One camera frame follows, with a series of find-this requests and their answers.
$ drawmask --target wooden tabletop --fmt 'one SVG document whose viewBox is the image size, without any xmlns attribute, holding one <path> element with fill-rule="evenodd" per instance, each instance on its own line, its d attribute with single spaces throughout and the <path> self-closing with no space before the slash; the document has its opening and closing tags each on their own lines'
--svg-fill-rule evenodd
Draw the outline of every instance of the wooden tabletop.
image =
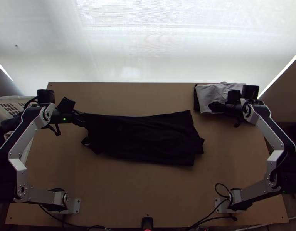
<svg viewBox="0 0 296 231">
<path fill-rule="evenodd" d="M 205 154 L 194 167 L 129 162 L 96 155 L 81 144 L 86 129 L 60 125 L 56 137 L 43 129 L 34 138 L 26 166 L 29 182 L 43 189 L 63 188 L 82 199 L 79 214 L 66 221 L 83 226 L 140 227 L 151 216 L 155 227 L 188 227 L 214 209 L 217 182 L 246 187 L 266 172 L 268 150 L 251 124 L 234 128 L 235 119 L 200 115 L 193 109 L 195 84 L 182 83 L 49 83 L 56 104 L 63 97 L 75 109 L 104 115 L 149 116 L 191 110 L 194 126 L 205 139 Z M 253 204 L 238 221 L 218 219 L 206 226 L 288 222 L 281 196 Z M 11 204 L 8 224 L 60 226 L 34 204 Z"/>
</svg>

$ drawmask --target gray cloth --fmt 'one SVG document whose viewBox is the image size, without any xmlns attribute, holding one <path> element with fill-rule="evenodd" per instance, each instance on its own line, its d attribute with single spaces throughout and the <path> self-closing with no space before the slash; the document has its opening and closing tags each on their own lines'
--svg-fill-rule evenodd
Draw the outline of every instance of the gray cloth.
<svg viewBox="0 0 296 231">
<path fill-rule="evenodd" d="M 199 101 L 201 114 L 213 114 L 208 107 L 214 101 L 224 104 L 227 101 L 227 93 L 231 90 L 242 91 L 245 84 L 221 82 L 219 84 L 197 85 L 195 87 Z"/>
</svg>

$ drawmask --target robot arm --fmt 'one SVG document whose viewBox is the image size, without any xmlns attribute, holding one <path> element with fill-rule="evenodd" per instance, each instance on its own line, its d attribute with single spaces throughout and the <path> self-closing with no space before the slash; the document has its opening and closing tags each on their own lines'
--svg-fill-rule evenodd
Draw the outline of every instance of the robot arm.
<svg viewBox="0 0 296 231">
<path fill-rule="evenodd" d="M 52 94 L 51 98 L 44 97 L 49 94 Z M 0 182 L 1 194 L 6 191 L 13 192 L 4 197 L 4 202 L 41 204 L 53 213 L 76 214 L 79 212 L 80 199 L 70 198 L 67 192 L 60 188 L 44 190 L 30 185 L 27 179 L 27 168 L 21 161 L 24 149 L 39 129 L 47 128 L 49 123 L 58 124 L 60 119 L 63 122 L 73 121 L 75 124 L 81 125 L 80 112 L 73 111 L 72 103 L 74 106 L 75 102 L 64 98 L 55 109 L 53 95 L 53 91 L 39 90 L 39 106 L 29 107 L 23 111 L 19 126 L 0 147 L 0 175 L 8 175 L 8 181 L 11 182 L 8 184 Z M 4 166 L 9 165 L 13 169 L 4 172 Z"/>
<path fill-rule="evenodd" d="M 244 119 L 256 125 L 272 153 L 267 159 L 267 172 L 263 179 L 243 189 L 231 189 L 229 200 L 217 213 L 241 212 L 253 202 L 279 194 L 296 193 L 296 146 L 283 130 L 271 119 L 271 112 L 260 100 L 241 99 Z M 215 199 L 217 206 L 222 198 Z"/>
</svg>

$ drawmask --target black cable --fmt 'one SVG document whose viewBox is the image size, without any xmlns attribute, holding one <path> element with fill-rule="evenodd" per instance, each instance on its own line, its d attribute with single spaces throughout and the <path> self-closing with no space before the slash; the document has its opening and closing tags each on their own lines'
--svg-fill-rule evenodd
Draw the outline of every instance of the black cable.
<svg viewBox="0 0 296 231">
<path fill-rule="evenodd" d="M 71 223 L 69 223 L 69 222 L 66 222 L 66 221 L 64 221 L 64 218 L 61 220 L 61 219 L 59 219 L 59 218 L 53 216 L 53 215 L 50 214 L 49 212 L 47 212 L 47 211 L 46 211 L 41 205 L 39 205 L 39 207 L 40 207 L 44 212 L 46 212 L 48 215 L 50 215 L 52 218 L 54 218 L 54 219 L 57 220 L 57 221 L 60 221 L 60 222 L 61 222 L 61 225 L 62 225 L 63 228 L 64 228 L 64 224 L 67 224 L 67 225 L 70 225 L 70 226 L 74 226 L 74 227 L 78 227 L 78 228 L 87 228 L 87 227 L 85 227 L 85 226 L 80 226 L 80 225 L 71 224 Z M 93 225 L 93 226 L 89 227 L 88 230 L 91 230 L 92 228 L 99 228 L 99 229 L 109 230 L 109 229 L 106 229 L 106 228 L 105 228 L 104 226 L 102 226 L 102 225 Z"/>
<path fill-rule="evenodd" d="M 214 189 L 215 189 L 215 191 L 217 192 L 217 194 L 218 194 L 219 196 L 221 196 L 221 197 L 229 198 L 229 196 L 224 196 L 224 195 L 220 194 L 220 193 L 217 191 L 217 186 L 218 186 L 218 185 L 222 185 L 224 188 L 226 188 L 227 192 L 229 192 L 229 189 L 228 189 L 224 184 L 222 184 L 222 183 L 216 183 L 215 186 L 214 186 Z"/>
<path fill-rule="evenodd" d="M 193 224 L 193 225 L 191 225 L 190 227 L 186 228 L 185 231 L 189 231 L 190 229 L 193 229 L 193 228 L 199 226 L 199 223 L 201 223 L 201 222 L 204 221 L 206 218 L 208 218 L 209 216 L 211 216 L 211 214 L 213 214 L 213 213 L 217 210 L 217 208 L 218 208 L 221 204 L 223 204 L 225 201 L 227 201 L 227 200 L 228 200 L 228 198 L 222 200 L 222 201 L 221 201 L 221 202 L 220 202 L 220 203 L 214 208 L 214 210 L 212 210 L 211 213 L 209 213 L 207 216 L 205 216 L 203 219 L 199 220 L 199 221 L 196 222 L 195 224 Z"/>
<path fill-rule="evenodd" d="M 205 221 L 202 221 L 201 223 L 198 224 L 198 226 L 205 223 L 205 222 L 208 222 L 208 221 L 212 221 L 212 220 L 216 220 L 216 219 L 223 219 L 223 218 L 232 218 L 234 221 L 237 221 L 237 218 L 234 216 L 219 216 L 219 217 L 209 218 Z"/>
<path fill-rule="evenodd" d="M 36 96 L 36 97 L 32 98 L 31 100 L 27 101 L 27 102 L 25 103 L 24 110 L 28 107 L 28 105 L 29 105 L 31 102 L 36 102 L 35 99 L 37 99 L 37 98 L 38 98 L 38 96 Z"/>
<path fill-rule="evenodd" d="M 105 229 L 106 230 L 106 228 L 104 227 L 104 226 L 102 226 L 102 225 L 93 225 L 93 226 L 91 226 L 91 227 L 89 227 L 89 229 L 87 229 L 87 231 L 89 231 L 89 230 L 91 230 L 91 229 Z"/>
<path fill-rule="evenodd" d="M 62 227 L 62 230 L 63 231 L 65 231 L 65 228 L 64 228 L 64 220 L 65 220 L 65 218 L 66 218 L 66 215 L 65 214 L 63 214 L 63 216 L 62 216 L 62 222 L 61 222 L 61 227 Z"/>
<path fill-rule="evenodd" d="M 10 226 L 10 228 L 8 229 L 8 231 L 11 231 L 11 230 L 13 229 L 13 227 L 14 227 L 14 225 L 12 224 L 12 225 Z"/>
<path fill-rule="evenodd" d="M 46 212 L 48 215 L 50 215 L 52 218 L 56 219 L 57 221 L 63 222 L 64 224 L 68 224 L 68 225 L 71 225 L 71 226 L 74 226 L 74 227 L 86 228 L 85 226 L 79 226 L 79 225 L 76 225 L 76 224 L 71 224 L 71 223 L 68 223 L 68 222 L 66 222 L 66 221 L 63 221 L 63 220 L 61 220 L 61 219 L 59 219 L 59 218 L 53 216 L 53 215 L 50 214 L 49 212 L 47 212 L 47 211 L 46 211 L 41 205 L 39 205 L 39 206 L 40 206 L 40 208 L 41 208 L 44 212 Z"/>
</svg>

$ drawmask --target metal bracket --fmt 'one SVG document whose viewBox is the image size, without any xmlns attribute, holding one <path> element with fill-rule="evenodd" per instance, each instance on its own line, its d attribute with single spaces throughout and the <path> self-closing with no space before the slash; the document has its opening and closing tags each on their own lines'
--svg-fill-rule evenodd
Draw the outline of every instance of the metal bracket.
<svg viewBox="0 0 296 231">
<path fill-rule="evenodd" d="M 223 200 L 224 200 L 224 198 L 215 198 L 214 199 L 214 206 L 217 207 Z M 230 200 L 223 202 L 217 208 L 216 212 L 217 213 L 242 213 L 242 212 L 244 212 L 242 210 L 234 211 L 234 210 L 228 209 L 229 203 L 230 203 Z"/>
<path fill-rule="evenodd" d="M 68 198 L 68 201 L 66 203 L 67 205 L 67 210 L 63 210 L 61 212 L 58 211 L 52 211 L 52 213 L 59 213 L 59 214 L 77 214 L 79 213 L 79 208 L 81 206 L 81 199 L 75 198 L 75 199 L 70 199 Z"/>
</svg>

